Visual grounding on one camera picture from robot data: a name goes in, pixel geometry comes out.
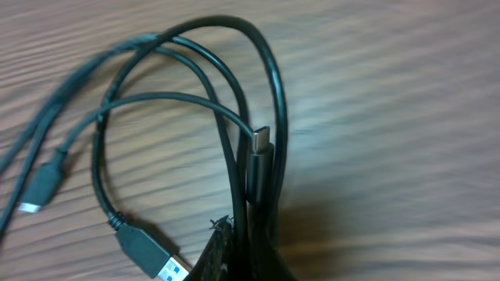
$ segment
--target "metal connector tip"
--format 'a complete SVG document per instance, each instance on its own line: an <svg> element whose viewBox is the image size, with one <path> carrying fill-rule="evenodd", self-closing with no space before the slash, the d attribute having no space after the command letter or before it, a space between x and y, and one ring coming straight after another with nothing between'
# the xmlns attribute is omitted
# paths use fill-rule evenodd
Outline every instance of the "metal connector tip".
<svg viewBox="0 0 500 281"><path fill-rule="evenodd" d="M40 211L40 208L41 206L33 205L30 203L21 203L21 205L19 205L19 210L21 212L27 212L30 214L37 213L38 211Z"/></svg>
<svg viewBox="0 0 500 281"><path fill-rule="evenodd" d="M252 150L254 152L259 152L266 149L269 145L269 135L269 126L264 126L255 130L252 136Z"/></svg>
<svg viewBox="0 0 500 281"><path fill-rule="evenodd" d="M183 281L188 277L190 271L191 267L174 255L159 271L158 278L162 281Z"/></svg>

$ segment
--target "black object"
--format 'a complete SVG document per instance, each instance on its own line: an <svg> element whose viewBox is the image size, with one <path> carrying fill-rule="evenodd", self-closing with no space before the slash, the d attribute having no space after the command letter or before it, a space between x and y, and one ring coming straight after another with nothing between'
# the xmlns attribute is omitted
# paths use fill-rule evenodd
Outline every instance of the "black object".
<svg viewBox="0 0 500 281"><path fill-rule="evenodd" d="M186 38L179 37L183 32L200 27L233 28L246 35L255 45L265 66L273 94L276 118L275 146L268 143L269 139L260 146L255 146L256 142L259 141L258 137L261 137L258 134L262 131L253 131L249 127L249 114L243 90L229 68L206 48ZM190 48L209 60L223 74L234 91L239 116L218 104L215 91L208 77L199 66L185 55L161 47L166 42L173 42ZM157 233L156 230L130 222L125 215L113 207L105 193L101 175L102 170L105 169L104 143L109 111L112 108L136 101L157 98L177 99L198 103L214 111L227 163L234 215L233 221L222 218L214 222L214 234L197 265L185 280L293 280L293 276L274 249L273 243L275 239L277 203L283 183L288 142L288 114L283 84L276 59L273 57L264 37L249 22L232 16L208 16L177 25L162 34L138 36L97 55L72 74L46 102L34 117L33 122L27 125L12 149L0 161L0 173L3 173L20 149L31 139L27 157L14 191L0 219L0 239L5 233L16 205L20 201L24 184L32 170L34 160L38 156L45 135L58 114L87 83L91 78L91 74L102 63L114 55L126 51L136 51L136 53L119 71L112 85L106 91L102 107L78 124L70 132L66 142L56 151L56 155L65 155L83 128L90 123L96 122L91 160L92 183L99 204L109 217L110 226L117 231L116 237L122 244L123 250L150 277L176 278L176 276L166 277L165 274L171 272L165 273L165 271L173 270L175 272L179 269L178 265L182 267L181 261L175 259L177 250L174 250L170 244L163 245L164 238L154 235ZM118 90L127 75L151 52L167 55L189 67L202 82L209 100L173 92L144 93L130 98L117 99ZM231 119L241 128L236 160L224 126L223 116ZM63 180L62 166L65 157L62 157L62 160L55 160L56 158L43 165L40 172L34 176L35 179L45 180L46 183L30 185L24 193L22 201L27 201L25 203L30 201L40 206L48 203L57 186ZM252 221L250 222L247 220L247 200L252 205ZM169 262L175 262L175 266L168 268L167 264Z"/></svg>

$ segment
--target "wooden table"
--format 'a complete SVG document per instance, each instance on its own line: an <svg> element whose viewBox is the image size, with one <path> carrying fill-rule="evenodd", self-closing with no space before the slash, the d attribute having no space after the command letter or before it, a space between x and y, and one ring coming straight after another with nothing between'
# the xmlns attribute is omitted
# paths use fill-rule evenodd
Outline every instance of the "wooden table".
<svg viewBox="0 0 500 281"><path fill-rule="evenodd" d="M68 73L135 34L231 14L266 36L290 117L280 252L300 279L500 279L500 2L495 0L97 1L0 4L0 152ZM234 71L255 126L273 125L259 58L240 34L187 34ZM221 75L200 62L222 103ZM124 55L102 69L51 131L40 162L98 106ZM125 95L205 96L179 63L141 64ZM18 214L0 280L146 280L95 200L85 131L72 176L36 215ZM112 195L159 226L195 263L210 219L230 214L210 111L174 101L118 110L108 132ZM19 161L3 175L2 205Z"/></svg>

